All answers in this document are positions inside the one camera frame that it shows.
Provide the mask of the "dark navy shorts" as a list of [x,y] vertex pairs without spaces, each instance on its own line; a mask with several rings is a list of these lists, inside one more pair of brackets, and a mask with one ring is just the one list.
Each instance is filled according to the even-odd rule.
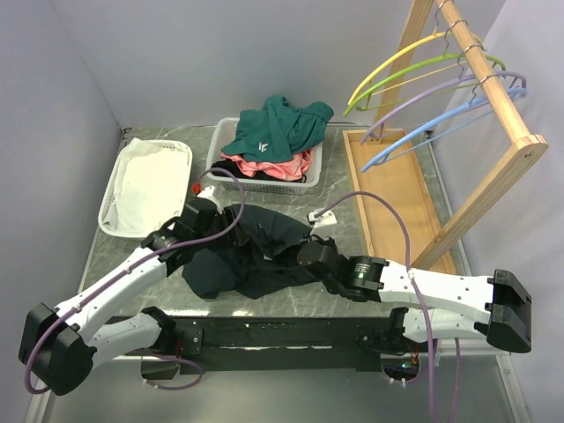
[[212,300],[236,291],[256,300],[287,287],[316,282],[297,262],[310,227],[277,211],[246,205],[239,228],[248,236],[240,247],[198,251],[182,277],[199,298]]

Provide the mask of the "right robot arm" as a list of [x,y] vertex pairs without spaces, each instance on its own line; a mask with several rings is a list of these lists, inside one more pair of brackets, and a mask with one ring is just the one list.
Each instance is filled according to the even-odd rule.
[[483,339],[501,351],[531,351],[532,298],[510,271],[473,277],[407,269],[380,257],[345,257],[332,239],[319,238],[302,245],[297,262],[331,294],[395,304],[385,337],[396,351],[430,338]]

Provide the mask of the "blue hanger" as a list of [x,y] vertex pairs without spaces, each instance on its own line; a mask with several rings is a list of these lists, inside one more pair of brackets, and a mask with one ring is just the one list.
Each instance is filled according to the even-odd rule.
[[[528,92],[527,88],[512,87],[512,88],[509,88],[507,90],[506,94],[509,96],[510,100],[513,101],[515,98],[524,97],[527,94],[527,92]],[[406,145],[407,143],[411,142],[415,137],[422,135],[424,132],[434,129],[434,127],[436,127],[439,123],[445,122],[450,118],[453,118],[455,116],[458,116],[458,115],[464,114],[466,112],[472,111],[475,108],[481,108],[483,106],[489,106],[492,111],[487,112],[487,113],[482,114],[482,115],[479,115],[477,118],[470,119],[470,121],[467,121],[464,124],[458,125],[453,130],[447,130],[447,131],[444,131],[443,133],[441,133],[437,136],[433,136],[433,137],[430,138],[430,140],[427,140],[425,143],[435,141],[435,139],[439,139],[442,136],[448,135],[450,132],[452,132],[454,130],[462,129],[465,125],[467,126],[467,124],[475,122],[479,118],[485,117],[489,113],[493,112],[493,106],[491,105],[490,100],[488,100],[487,97],[485,95],[483,95],[481,97],[477,97],[473,100],[467,101],[467,102],[457,106],[456,108],[452,108],[451,110],[444,112],[443,114],[435,117],[431,121],[428,121],[428,122],[420,125],[418,128],[409,132],[407,135],[399,138],[398,141],[395,141],[390,146],[384,148],[384,150],[382,152],[377,153],[373,158],[371,158],[369,161],[367,161],[367,163],[365,163],[365,165],[360,168],[360,171],[362,173],[365,173],[371,167],[383,165],[387,161],[394,160],[394,159],[400,157],[402,154],[405,154],[407,152],[414,150],[417,147],[412,147],[411,149],[408,149],[407,152],[395,154],[395,155],[393,155],[393,157],[390,158],[390,155],[395,150],[397,150],[401,146]]]

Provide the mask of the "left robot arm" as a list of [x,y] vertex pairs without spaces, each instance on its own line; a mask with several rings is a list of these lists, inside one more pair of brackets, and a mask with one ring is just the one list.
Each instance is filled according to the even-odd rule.
[[174,351],[175,320],[156,307],[119,323],[109,320],[125,302],[166,279],[201,249],[232,247],[242,210],[222,209],[213,199],[196,197],[151,232],[131,255],[104,278],[54,308],[40,303],[26,316],[19,360],[26,389],[35,395],[36,375],[58,396],[77,388],[100,364],[145,349]]

